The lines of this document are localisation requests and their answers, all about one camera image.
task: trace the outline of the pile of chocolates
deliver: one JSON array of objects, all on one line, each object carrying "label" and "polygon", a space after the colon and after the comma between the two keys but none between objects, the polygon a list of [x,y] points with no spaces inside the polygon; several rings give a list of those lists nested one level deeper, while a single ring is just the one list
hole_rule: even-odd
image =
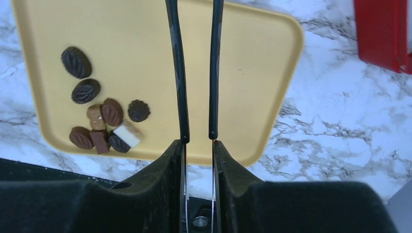
[{"label": "pile of chocolates", "polygon": [[[62,62],[71,75],[78,79],[91,76],[92,66],[87,56],[76,47],[68,47],[62,53]],[[77,104],[92,101],[100,92],[100,84],[95,79],[81,80],[74,88],[71,98]],[[149,106],[141,100],[129,104],[128,115],[134,122],[142,122],[150,114]],[[89,106],[86,116],[92,130],[82,126],[71,129],[69,139],[77,147],[85,150],[96,148],[98,154],[107,153],[110,147],[126,153],[137,146],[142,134],[131,123],[124,120],[123,108],[115,99],[107,98],[103,104]],[[115,127],[107,132],[106,125]]]}]

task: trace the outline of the tongs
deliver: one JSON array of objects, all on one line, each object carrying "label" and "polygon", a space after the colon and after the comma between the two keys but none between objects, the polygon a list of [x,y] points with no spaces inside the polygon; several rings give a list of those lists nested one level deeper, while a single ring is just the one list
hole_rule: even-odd
[{"label": "tongs", "polygon": [[[172,40],[172,52],[174,61],[174,73],[176,78],[176,92],[177,92],[177,108],[179,113],[180,125],[180,141],[184,144],[181,176],[181,192],[183,188],[186,190],[186,201],[181,202],[181,215],[186,217],[186,229],[188,229],[187,216],[187,151],[186,144],[190,141],[189,130],[189,114],[188,101],[186,94],[186,74],[185,74],[185,59],[183,56],[182,36],[180,33],[179,16],[177,0],[166,0],[166,8],[169,20],[170,35]],[[219,107],[219,59],[220,59],[220,45],[221,45],[221,31],[223,18],[223,0],[213,0],[213,18],[212,18],[212,33],[210,42],[210,74],[209,74],[209,139],[212,141],[212,161],[214,163],[214,143],[218,138],[218,107]]]}]

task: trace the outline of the gray surface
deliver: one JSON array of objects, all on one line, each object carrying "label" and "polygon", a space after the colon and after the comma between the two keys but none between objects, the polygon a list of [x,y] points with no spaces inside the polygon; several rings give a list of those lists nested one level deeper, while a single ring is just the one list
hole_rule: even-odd
[{"label": "gray surface", "polygon": [[392,198],[386,208],[400,233],[412,232],[412,182],[409,181]]}]

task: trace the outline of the round chocolate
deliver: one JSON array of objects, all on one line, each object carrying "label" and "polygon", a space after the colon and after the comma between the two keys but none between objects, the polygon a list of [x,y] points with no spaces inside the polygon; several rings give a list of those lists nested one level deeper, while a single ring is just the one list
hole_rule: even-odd
[{"label": "round chocolate", "polygon": [[90,137],[90,130],[81,126],[77,126],[71,129],[69,139],[70,142],[81,149],[90,150],[94,147],[93,141]]},{"label": "round chocolate", "polygon": [[119,136],[115,135],[113,131],[109,134],[109,143],[112,145],[113,149],[120,153],[126,153],[130,150],[130,146],[121,140]]},{"label": "round chocolate", "polygon": [[118,126],[123,121],[123,109],[119,102],[107,98],[102,104],[103,120],[110,126]]},{"label": "round chocolate", "polygon": [[92,101],[100,92],[100,84],[94,79],[80,81],[73,92],[71,99],[78,104],[84,104]]},{"label": "round chocolate", "polygon": [[127,110],[129,117],[134,122],[142,122],[147,119],[150,114],[149,106],[141,101],[134,100],[129,104],[129,109]]},{"label": "round chocolate", "polygon": [[83,79],[91,75],[92,68],[87,56],[76,47],[68,47],[62,53],[62,62],[71,75]]}]

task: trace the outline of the yellow tray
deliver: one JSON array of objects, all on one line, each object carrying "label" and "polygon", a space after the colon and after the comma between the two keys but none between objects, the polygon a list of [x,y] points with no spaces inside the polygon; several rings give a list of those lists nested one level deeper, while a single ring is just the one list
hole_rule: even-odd
[{"label": "yellow tray", "polygon": [[[96,154],[69,141],[74,126],[89,128],[87,107],[117,99],[148,103],[151,114],[135,123],[145,138],[126,154],[104,156],[155,160],[179,138],[172,46],[164,0],[13,0],[37,117],[45,140],[58,150]],[[208,138],[209,56],[212,1],[179,0],[191,141],[188,161],[211,164]],[[290,16],[226,2],[222,23],[219,140],[244,166],[261,156],[303,47]],[[91,78],[102,90],[76,104],[80,81],[60,56],[77,46],[89,57]]]}]

